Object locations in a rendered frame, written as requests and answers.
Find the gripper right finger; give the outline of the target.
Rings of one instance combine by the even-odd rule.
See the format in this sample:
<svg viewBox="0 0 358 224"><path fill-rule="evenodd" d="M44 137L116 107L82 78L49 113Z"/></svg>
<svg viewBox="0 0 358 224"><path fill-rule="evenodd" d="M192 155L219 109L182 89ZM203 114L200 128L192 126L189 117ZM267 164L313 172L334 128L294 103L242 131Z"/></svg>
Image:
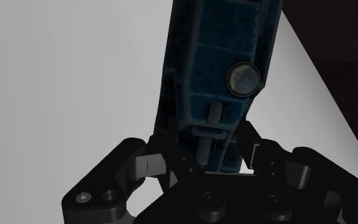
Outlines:
<svg viewBox="0 0 358 224"><path fill-rule="evenodd" d="M267 206L289 206L287 224L358 224L358 178L308 147L284 150L249 121L235 130L236 146L266 186Z"/></svg>

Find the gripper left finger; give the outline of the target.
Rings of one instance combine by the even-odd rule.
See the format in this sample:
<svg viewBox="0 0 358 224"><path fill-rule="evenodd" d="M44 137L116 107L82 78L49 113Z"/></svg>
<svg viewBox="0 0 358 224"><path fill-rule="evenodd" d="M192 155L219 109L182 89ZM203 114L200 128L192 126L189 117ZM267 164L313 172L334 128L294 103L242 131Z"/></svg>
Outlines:
<svg viewBox="0 0 358 224"><path fill-rule="evenodd" d="M127 200L147 177L157 178L166 195L186 179L188 156L177 145L178 121L170 117L165 132L148 142L130 137L122 140L62 198L64 224L148 224L162 216L162 210L146 221L132 216Z"/></svg>

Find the dark blue handheld tool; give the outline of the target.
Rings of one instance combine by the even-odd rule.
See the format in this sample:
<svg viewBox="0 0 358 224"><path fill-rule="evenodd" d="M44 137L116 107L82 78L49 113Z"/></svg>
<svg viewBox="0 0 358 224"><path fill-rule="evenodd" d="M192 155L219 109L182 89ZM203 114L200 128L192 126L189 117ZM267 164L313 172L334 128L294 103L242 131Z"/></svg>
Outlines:
<svg viewBox="0 0 358 224"><path fill-rule="evenodd" d="M173 0L154 132L238 173L235 131L265 87L284 0Z"/></svg>

